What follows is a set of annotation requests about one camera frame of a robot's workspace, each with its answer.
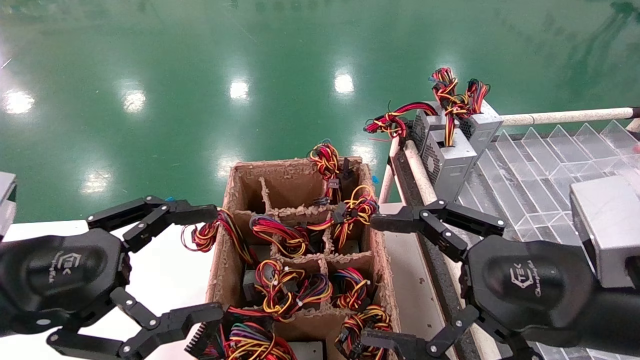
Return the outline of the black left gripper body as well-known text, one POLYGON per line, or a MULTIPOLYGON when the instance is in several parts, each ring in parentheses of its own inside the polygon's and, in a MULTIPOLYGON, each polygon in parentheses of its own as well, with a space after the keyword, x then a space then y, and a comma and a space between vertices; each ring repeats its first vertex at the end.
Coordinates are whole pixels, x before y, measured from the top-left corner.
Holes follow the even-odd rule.
POLYGON ((3 242, 0 260, 3 337, 94 325, 115 308, 111 292, 130 283, 123 243, 100 228, 3 242))

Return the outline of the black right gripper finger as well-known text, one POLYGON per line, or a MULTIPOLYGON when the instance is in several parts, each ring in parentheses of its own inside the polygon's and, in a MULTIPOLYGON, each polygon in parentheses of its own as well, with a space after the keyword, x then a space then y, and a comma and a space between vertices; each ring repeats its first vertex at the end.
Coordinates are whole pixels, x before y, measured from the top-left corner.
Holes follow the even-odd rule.
POLYGON ((512 351, 510 360, 539 360, 541 355, 528 345, 523 335, 530 327, 541 327, 539 317, 528 314, 521 328, 514 323, 500 323, 493 314, 469 305, 456 315, 450 325, 444 326, 432 339, 426 340, 409 333, 384 332, 365 329, 361 333, 364 346, 392 350, 405 360, 448 360, 446 352, 473 324, 479 323, 491 335, 503 340, 512 351))
POLYGON ((423 206, 403 206, 396 214, 374 214, 371 228, 398 234, 421 234, 453 262, 467 262, 468 244, 450 226, 480 237, 501 236, 502 218, 459 203, 435 200, 423 206))

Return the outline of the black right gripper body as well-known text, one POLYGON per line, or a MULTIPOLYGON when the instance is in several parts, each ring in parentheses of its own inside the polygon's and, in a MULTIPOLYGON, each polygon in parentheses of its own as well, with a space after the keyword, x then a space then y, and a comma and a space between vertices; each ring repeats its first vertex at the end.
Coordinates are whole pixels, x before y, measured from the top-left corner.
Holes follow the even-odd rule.
POLYGON ((490 235, 465 255, 465 296, 503 337, 576 347, 599 287, 581 246, 490 235))

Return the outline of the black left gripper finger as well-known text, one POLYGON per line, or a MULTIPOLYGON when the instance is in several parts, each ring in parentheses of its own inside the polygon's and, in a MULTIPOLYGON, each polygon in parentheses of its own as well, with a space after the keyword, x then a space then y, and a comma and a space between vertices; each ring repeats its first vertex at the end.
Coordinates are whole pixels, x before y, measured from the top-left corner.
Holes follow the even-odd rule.
POLYGON ((220 322, 224 316, 224 308, 217 302, 172 309, 156 316, 123 287, 114 289, 110 300, 140 326, 135 336, 119 341, 85 335, 64 326, 48 337, 48 346, 63 356, 85 360, 144 360, 158 347, 185 340, 194 325, 220 322))
POLYGON ((194 206, 184 199, 167 201, 146 196, 90 215, 87 227, 110 233, 137 223, 122 235, 125 250, 137 253, 172 224, 212 223, 217 217, 218 207, 214 204, 194 206))

